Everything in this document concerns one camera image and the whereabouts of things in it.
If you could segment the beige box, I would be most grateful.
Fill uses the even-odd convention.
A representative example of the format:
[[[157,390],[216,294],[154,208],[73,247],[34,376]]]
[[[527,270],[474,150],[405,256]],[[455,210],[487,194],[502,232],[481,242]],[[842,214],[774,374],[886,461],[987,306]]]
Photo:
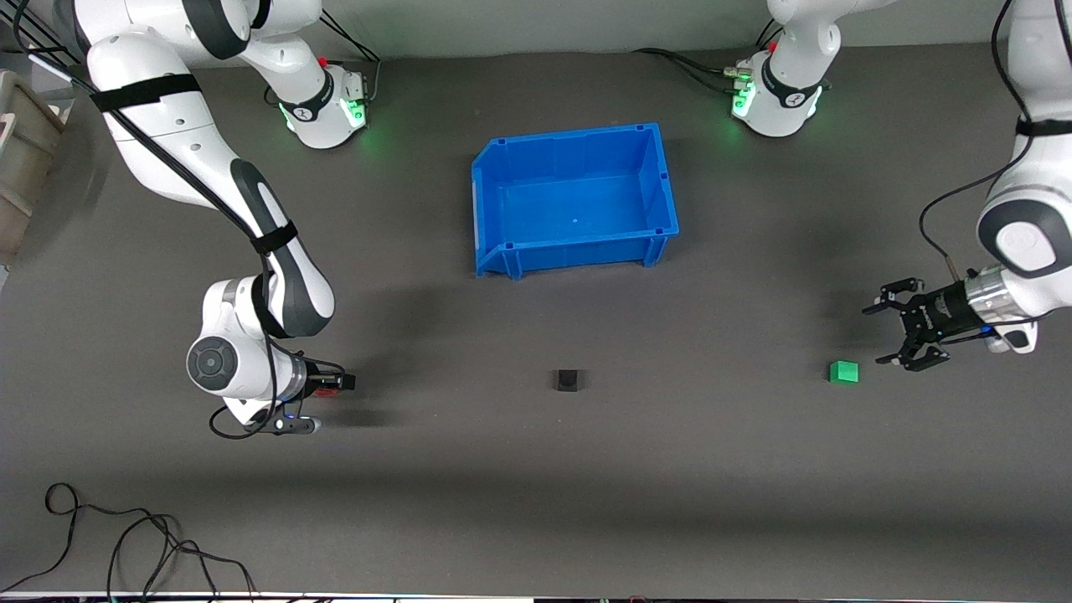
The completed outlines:
[[[0,265],[23,248],[64,129],[29,80],[0,70]]]

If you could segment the blue plastic storage bin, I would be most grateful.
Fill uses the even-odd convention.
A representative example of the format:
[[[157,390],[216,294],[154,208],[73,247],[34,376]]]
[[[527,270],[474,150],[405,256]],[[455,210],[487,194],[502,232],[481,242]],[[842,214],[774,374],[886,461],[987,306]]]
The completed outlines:
[[[474,271],[652,267],[680,234],[660,127],[590,127],[487,143],[472,160]]]

